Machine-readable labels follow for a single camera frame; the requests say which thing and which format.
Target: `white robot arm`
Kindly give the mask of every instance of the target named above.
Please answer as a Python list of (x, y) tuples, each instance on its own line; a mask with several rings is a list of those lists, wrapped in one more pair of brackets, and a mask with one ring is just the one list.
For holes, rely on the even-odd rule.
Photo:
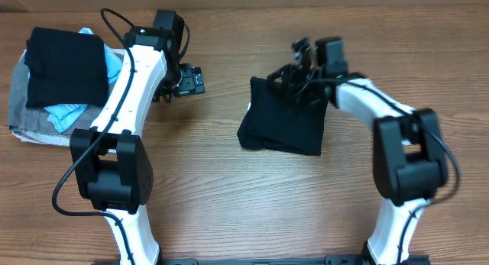
[[(353, 79), (349, 82), (360, 86), (367, 86), (375, 92), (380, 93), (383, 97), (387, 98), (390, 102), (394, 103), (398, 108), (401, 108), (405, 112), (412, 113), (415, 111), (414, 108), (402, 105), (383, 93), (375, 87), (369, 79)], [(386, 102), (379, 99), (372, 92), (350, 84), (337, 86), (336, 98), (340, 110), (351, 113), (371, 130), (373, 129), (375, 119), (387, 116), (402, 116), (398, 111), (392, 109)], [(406, 138), (403, 138), (402, 142), (405, 145), (410, 144), (410, 141)], [(404, 202), (401, 206), (395, 206), (390, 199), (382, 199), (381, 210), (379, 211), (374, 233), (368, 239), (368, 250), (370, 251), (375, 264), (395, 264), (397, 262), (400, 236), (404, 224), (406, 224), (406, 220), (414, 208), (428, 203), (428, 199), (420, 198)], [(403, 240), (401, 261), (407, 260), (409, 257), (409, 244), (423, 210), (424, 208), (416, 213), (416, 217), (410, 222), (406, 231), (406, 236)]]
[[(179, 64), (184, 54), (178, 54), (183, 27), (189, 28), (175, 11), (159, 10), (154, 27), (127, 22), (131, 25), (124, 39), (127, 52), (112, 94), (89, 130), (73, 132), (70, 149), (73, 162), (78, 163), (80, 195), (105, 213), (121, 252), (119, 264), (155, 265), (161, 262), (161, 250), (151, 233), (145, 205), (152, 190), (153, 170), (141, 142), (144, 121), (150, 104), (159, 102), (161, 95), (170, 102), (172, 95), (202, 94), (205, 89), (200, 68)], [(102, 132), (109, 124), (108, 132)], [(97, 140), (96, 151), (80, 159)], [(117, 162), (99, 158), (108, 152), (116, 153)]]

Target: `wooden table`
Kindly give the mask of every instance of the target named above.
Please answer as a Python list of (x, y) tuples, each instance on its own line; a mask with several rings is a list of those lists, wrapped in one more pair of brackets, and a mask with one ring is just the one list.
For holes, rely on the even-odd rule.
[[(151, 26), (155, 14), (122, 13), (142, 26)], [(331, 107), (321, 157), (246, 151), (236, 137), (252, 76), (292, 62), (295, 39), (340, 35), (351, 70), (368, 74), (398, 101), (439, 114), (445, 141), (461, 164), (460, 193), (423, 215), (410, 251), (429, 254), (435, 264), (489, 263), (489, 7), (179, 13), (191, 30), (184, 61), (202, 67), (207, 93), (153, 104), (144, 126), (155, 175), (147, 206), (166, 258), (359, 253), (381, 203), (367, 128)], [(128, 30), (111, 21), (120, 33)], [(71, 164), (69, 150), (23, 144), (8, 130), (11, 69), (35, 26), (87, 26), (120, 47), (98, 12), (0, 15), (0, 264), (115, 260), (104, 219), (68, 218), (51, 207), (53, 188)], [(60, 204), (91, 209), (75, 178), (63, 187)]]

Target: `stack of clothes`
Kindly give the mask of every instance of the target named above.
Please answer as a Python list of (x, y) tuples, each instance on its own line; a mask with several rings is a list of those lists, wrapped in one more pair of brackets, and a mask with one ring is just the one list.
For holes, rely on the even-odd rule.
[(89, 28), (36, 27), (12, 71), (8, 125), (22, 141), (69, 146), (107, 102), (124, 50), (111, 50)]

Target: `folded clothing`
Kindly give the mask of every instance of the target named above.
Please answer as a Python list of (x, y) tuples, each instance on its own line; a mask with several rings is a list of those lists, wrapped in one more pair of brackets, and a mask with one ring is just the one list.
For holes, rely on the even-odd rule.
[[(115, 50), (117, 56), (124, 50)], [(70, 136), (75, 128), (88, 129), (101, 111), (100, 107), (89, 105), (76, 121), (63, 133), (59, 133), (47, 121), (49, 112), (42, 108), (26, 108), (28, 98), (29, 68), (23, 63), (24, 56), (12, 70), (10, 95), (8, 97), (8, 128), (23, 142), (69, 146)], [(109, 86), (109, 94), (114, 84)]]
[(24, 63), (31, 72), (27, 108), (105, 105), (108, 79), (100, 37), (36, 27), (27, 46)]
[[(79, 33), (93, 34), (92, 30), (87, 27), (82, 28)], [(122, 69), (122, 60), (119, 59), (106, 44), (104, 44), (104, 52), (105, 64), (107, 66), (107, 78), (108, 83), (110, 84), (117, 81)], [(76, 121), (83, 111), (85, 111), (86, 107), (87, 104), (62, 104), (48, 106), (44, 109), (50, 113), (47, 120), (54, 124), (57, 131), (64, 132)]]
[(265, 79), (251, 78), (251, 107), (238, 130), (242, 147), (321, 155), (327, 103), (291, 103)]

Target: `black cloth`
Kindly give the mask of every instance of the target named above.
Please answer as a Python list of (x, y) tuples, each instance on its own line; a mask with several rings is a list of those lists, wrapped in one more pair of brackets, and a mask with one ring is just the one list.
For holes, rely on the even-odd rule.
[(292, 103), (265, 79), (251, 78), (251, 107), (238, 130), (242, 147), (321, 155), (327, 102)]
[(26, 108), (105, 105), (108, 78), (100, 37), (36, 27), (27, 47), (24, 63), (31, 77)]

